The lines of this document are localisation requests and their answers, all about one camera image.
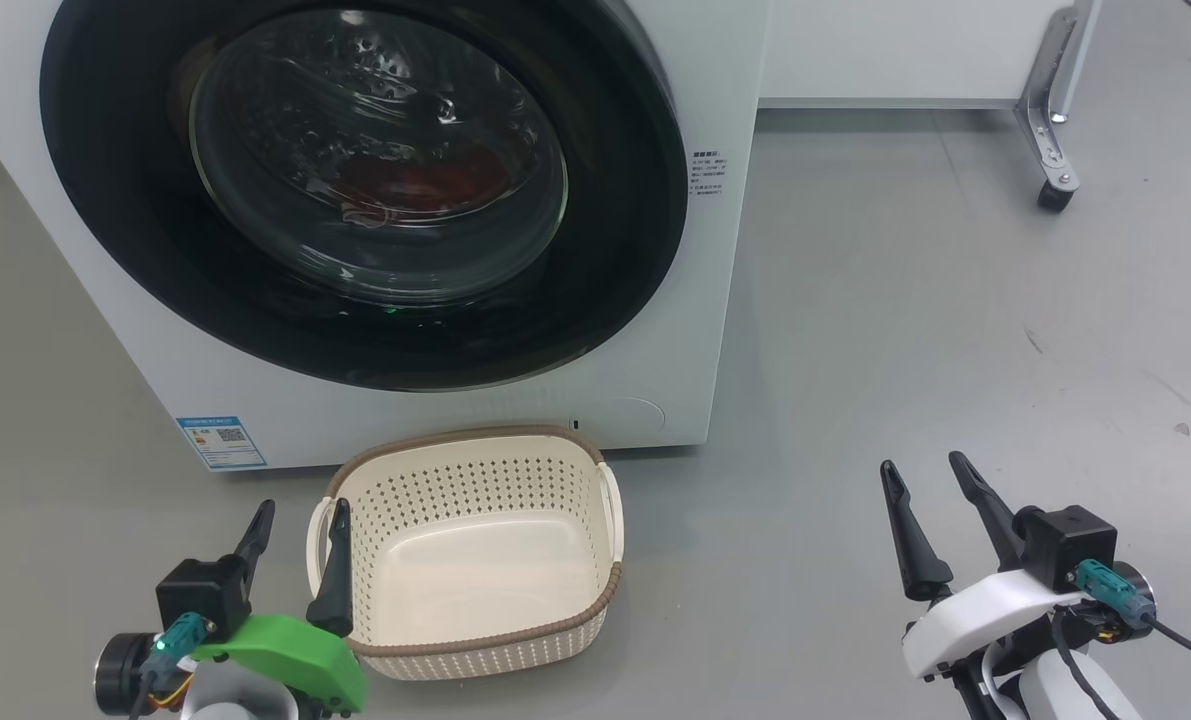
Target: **round black door frame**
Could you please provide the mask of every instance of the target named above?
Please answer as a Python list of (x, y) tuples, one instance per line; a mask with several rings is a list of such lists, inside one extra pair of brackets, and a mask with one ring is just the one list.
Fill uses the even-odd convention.
[[(138, 5), (61, 5), (40, 69), (46, 143), (80, 217), (125, 273), (231, 346), (358, 387), (499, 384), (613, 337), (673, 263), (687, 209), (676, 118), (649, 61), (599, 0)], [(210, 38), (220, 46), (305, 10), (405, 14), (511, 70), (550, 117), (569, 168), (566, 218), (543, 258), (494, 296), (397, 313), (295, 277), (223, 219), (185, 145), (172, 76)]]

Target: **white board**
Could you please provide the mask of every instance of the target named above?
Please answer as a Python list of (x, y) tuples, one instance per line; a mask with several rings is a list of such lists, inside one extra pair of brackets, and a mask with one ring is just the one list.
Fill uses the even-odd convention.
[(1071, 4), (774, 0), (760, 105), (1006, 108), (1049, 18)]

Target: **green plastic bracket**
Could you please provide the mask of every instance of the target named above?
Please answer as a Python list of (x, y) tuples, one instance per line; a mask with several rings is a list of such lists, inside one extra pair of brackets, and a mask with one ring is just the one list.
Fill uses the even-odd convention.
[(223, 653), (254, 674), (306, 693), (333, 714), (363, 710), (363, 669), (347, 643), (325, 630), (288, 615), (251, 615), (229, 641), (202, 644), (191, 657), (204, 662)]

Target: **washing machine door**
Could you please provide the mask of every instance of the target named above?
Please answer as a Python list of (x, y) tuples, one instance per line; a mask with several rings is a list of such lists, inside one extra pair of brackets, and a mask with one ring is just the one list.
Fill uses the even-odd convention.
[(202, 331), (435, 392), (606, 342), (687, 204), (665, 79), (597, 0), (64, 0), (40, 74), (66, 192)]

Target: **yellow wire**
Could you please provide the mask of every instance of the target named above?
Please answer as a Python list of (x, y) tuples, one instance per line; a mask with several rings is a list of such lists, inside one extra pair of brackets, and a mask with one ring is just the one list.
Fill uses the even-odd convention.
[(169, 697), (166, 697), (164, 700), (155, 700), (155, 696), (152, 695), (151, 702), (158, 705), (161, 709), (173, 705), (173, 702), (177, 700), (180, 694), (182, 694), (185, 689), (187, 689), (187, 685), (191, 684), (192, 680), (194, 680), (194, 675), (187, 675), (187, 680), (185, 680), (185, 682), (177, 689), (175, 689), (175, 691), (173, 691), (173, 694), (170, 694)]

